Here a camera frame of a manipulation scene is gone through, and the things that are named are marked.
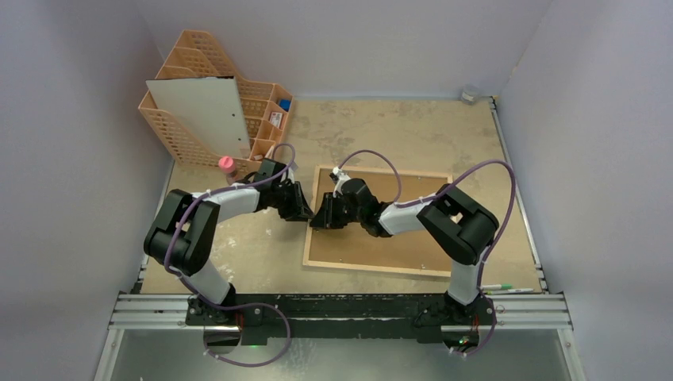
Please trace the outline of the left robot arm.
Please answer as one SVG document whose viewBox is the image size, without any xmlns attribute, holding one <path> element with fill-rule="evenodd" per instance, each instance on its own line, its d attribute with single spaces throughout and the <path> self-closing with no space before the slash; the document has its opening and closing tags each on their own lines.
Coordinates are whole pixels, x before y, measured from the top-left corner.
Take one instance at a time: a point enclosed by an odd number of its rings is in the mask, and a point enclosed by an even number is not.
<svg viewBox="0 0 673 381">
<path fill-rule="evenodd" d="M 144 239 L 143 250 L 206 303 L 216 324 L 237 313 L 236 291 L 210 260 L 217 225 L 272 208 L 285 221 L 309 221 L 314 213 L 290 165 L 264 159 L 240 182 L 213 192 L 170 191 Z"/>
</svg>

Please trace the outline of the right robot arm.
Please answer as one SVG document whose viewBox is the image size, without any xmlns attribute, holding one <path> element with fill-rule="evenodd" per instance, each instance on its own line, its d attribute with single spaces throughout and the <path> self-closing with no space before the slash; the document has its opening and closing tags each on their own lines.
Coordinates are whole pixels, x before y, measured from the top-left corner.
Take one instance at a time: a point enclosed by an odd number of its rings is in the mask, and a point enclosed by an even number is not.
<svg viewBox="0 0 673 381">
<path fill-rule="evenodd" d="M 313 229 L 359 224 L 373 237 L 389 238 L 424 230 L 452 260 L 445 311 L 464 323 L 477 310 L 483 261 L 498 239 L 500 223 L 484 206 L 452 184 L 406 204 L 378 200 L 363 179 L 348 179 L 323 194 L 310 221 Z"/>
</svg>

